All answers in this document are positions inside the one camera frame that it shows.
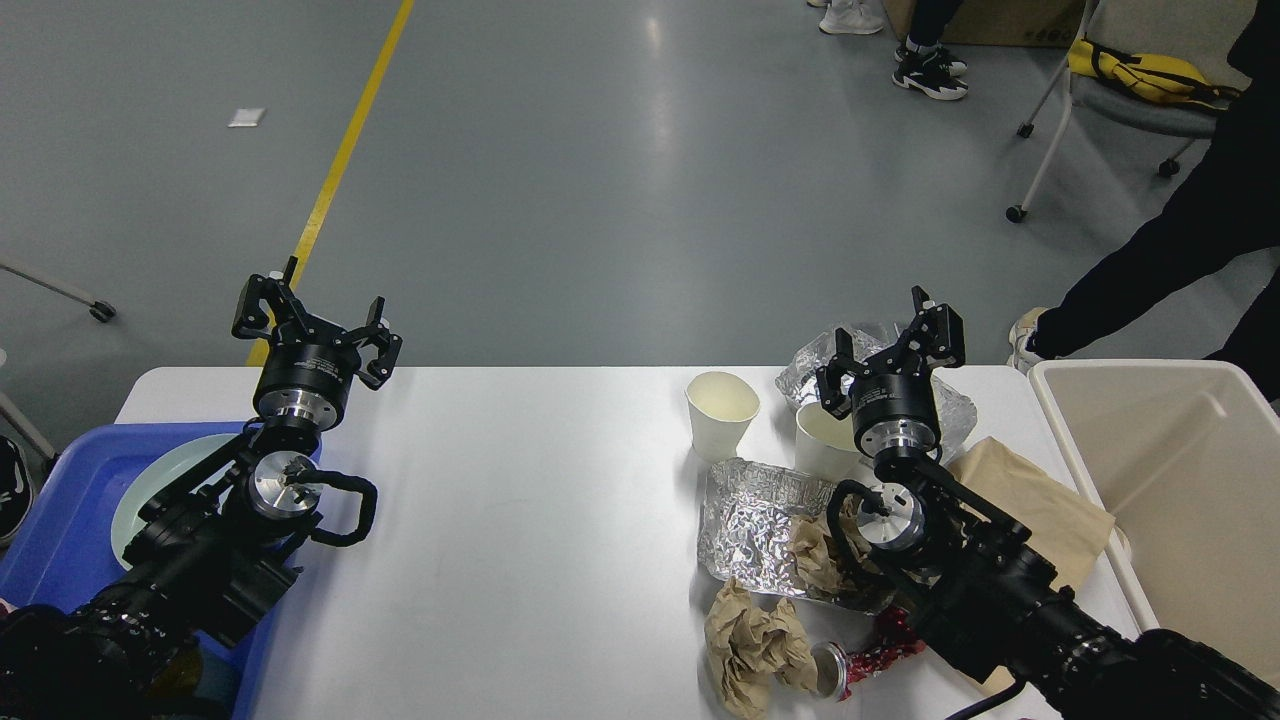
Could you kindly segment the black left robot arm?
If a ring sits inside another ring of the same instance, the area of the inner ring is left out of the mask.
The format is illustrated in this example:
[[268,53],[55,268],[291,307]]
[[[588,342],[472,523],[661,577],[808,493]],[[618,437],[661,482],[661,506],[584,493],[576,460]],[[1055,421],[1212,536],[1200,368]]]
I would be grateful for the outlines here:
[[380,296],[355,328],[308,311],[297,265],[246,281],[230,332],[268,346],[253,415],[142,503],[123,578],[72,612],[32,603],[3,619],[5,719],[227,719],[215,700],[160,694],[159,680],[198,634],[229,648],[250,634],[297,582],[289,560],[303,543],[369,537],[378,488],[314,454],[356,382],[390,379],[402,338]]

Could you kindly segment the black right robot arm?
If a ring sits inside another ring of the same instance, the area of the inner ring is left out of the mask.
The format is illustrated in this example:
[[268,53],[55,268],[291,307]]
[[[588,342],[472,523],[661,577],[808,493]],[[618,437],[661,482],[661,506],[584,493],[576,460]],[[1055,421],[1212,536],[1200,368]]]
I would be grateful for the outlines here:
[[975,717],[1033,685],[1065,719],[1275,719],[1277,691],[1240,664],[1178,632],[1121,637],[1084,612],[1030,529],[940,464],[942,432],[931,377],[965,361],[963,319],[919,286],[899,338],[865,359],[835,332],[815,370],[820,407],[850,418],[876,480],[841,480],[826,507],[840,571],[863,578],[840,524],[856,496],[869,560],[911,602],[908,625],[951,667],[983,682],[1006,667],[1012,685],[972,705]]

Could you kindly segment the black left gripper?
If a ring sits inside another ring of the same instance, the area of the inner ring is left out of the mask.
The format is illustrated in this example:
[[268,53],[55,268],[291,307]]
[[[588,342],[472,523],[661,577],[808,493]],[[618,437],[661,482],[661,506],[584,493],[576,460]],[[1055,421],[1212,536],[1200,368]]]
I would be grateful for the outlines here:
[[351,375],[371,391],[380,389],[396,369],[403,338],[385,323],[385,299],[376,296],[365,324],[340,329],[335,347],[303,345],[316,340],[316,325],[291,286],[298,264],[297,256],[288,256],[279,277],[248,277],[230,334],[273,346],[252,401],[261,418],[300,416],[329,430],[346,416]]

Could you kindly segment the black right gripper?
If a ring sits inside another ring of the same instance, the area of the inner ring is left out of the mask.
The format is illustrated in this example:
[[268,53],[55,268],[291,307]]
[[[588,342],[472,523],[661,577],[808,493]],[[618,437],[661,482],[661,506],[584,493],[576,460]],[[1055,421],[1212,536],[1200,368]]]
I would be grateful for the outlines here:
[[[914,315],[893,345],[863,360],[850,331],[835,329],[835,352],[815,370],[822,409],[835,419],[852,415],[854,441],[867,457],[891,447],[941,457],[940,416],[931,375],[966,365],[964,323],[947,304],[911,287]],[[881,365],[890,373],[881,373]]]

